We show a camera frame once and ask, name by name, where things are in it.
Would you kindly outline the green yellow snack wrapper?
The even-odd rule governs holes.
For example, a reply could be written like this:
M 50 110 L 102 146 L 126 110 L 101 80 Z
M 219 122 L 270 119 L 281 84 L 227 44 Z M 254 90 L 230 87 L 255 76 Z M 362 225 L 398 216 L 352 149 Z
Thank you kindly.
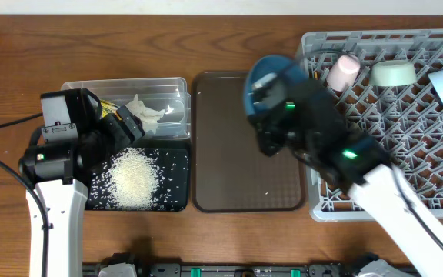
M 101 113 L 102 118 L 104 118 L 108 114 L 115 114 L 115 115 L 117 114 L 117 110 L 119 109 L 118 105 L 104 100 L 101 100 L 100 103 L 102 107 L 102 113 Z

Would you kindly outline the white napkin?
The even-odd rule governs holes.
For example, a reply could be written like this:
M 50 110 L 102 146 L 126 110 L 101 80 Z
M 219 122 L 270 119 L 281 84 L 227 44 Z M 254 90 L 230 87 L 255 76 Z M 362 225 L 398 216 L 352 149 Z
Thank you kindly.
M 138 98 L 138 95 L 135 95 L 134 98 L 126 104 L 126 108 L 130 113 L 139 118 L 142 123 L 156 124 L 165 115 L 164 109 L 157 111 L 147 107 L 144 102 Z

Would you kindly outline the dark blue plate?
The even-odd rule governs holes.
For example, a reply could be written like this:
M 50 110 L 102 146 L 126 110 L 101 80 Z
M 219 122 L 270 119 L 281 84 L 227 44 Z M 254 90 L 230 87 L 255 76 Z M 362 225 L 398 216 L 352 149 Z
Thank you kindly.
M 289 85 L 295 85 L 308 79 L 307 74 L 304 73 L 295 60 L 287 58 L 283 55 L 267 55 L 259 59 L 254 64 L 246 76 L 242 94 L 242 101 L 246 116 L 255 115 L 256 113 L 264 110 L 263 108 L 255 107 L 255 101 L 251 98 L 252 85 L 259 79 L 265 77 L 267 74 L 278 74 L 287 66 L 289 66 L 289 69 L 282 74 L 282 78 Z

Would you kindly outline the pink plastic cup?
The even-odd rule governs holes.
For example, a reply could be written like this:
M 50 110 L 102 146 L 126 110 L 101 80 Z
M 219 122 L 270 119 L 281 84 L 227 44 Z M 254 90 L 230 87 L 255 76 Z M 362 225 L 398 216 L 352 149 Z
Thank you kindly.
M 331 67 L 326 82 L 337 92 L 343 92 L 355 83 L 361 68 L 359 59 L 354 55 L 342 55 Z

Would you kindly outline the mint green small bowl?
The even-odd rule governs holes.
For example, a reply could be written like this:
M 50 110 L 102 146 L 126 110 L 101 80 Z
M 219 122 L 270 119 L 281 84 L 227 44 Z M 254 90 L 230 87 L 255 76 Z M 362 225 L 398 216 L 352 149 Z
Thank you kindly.
M 414 64 L 406 60 L 378 62 L 371 68 L 369 84 L 379 87 L 412 85 L 417 81 Z

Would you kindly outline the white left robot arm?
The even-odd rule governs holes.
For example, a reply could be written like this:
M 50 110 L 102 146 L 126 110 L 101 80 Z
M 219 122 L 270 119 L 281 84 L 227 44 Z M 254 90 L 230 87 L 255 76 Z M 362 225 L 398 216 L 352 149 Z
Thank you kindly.
M 144 135 L 125 106 L 37 128 L 19 162 L 31 216 L 31 276 L 82 274 L 82 223 L 97 167 Z

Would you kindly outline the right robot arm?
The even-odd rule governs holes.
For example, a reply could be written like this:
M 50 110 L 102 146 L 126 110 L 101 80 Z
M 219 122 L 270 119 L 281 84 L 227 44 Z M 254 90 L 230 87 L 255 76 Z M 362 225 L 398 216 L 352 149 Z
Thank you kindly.
M 370 136 L 346 129 L 340 115 L 253 115 L 264 149 L 286 146 L 334 182 L 391 237 L 423 276 L 443 276 L 443 225 Z

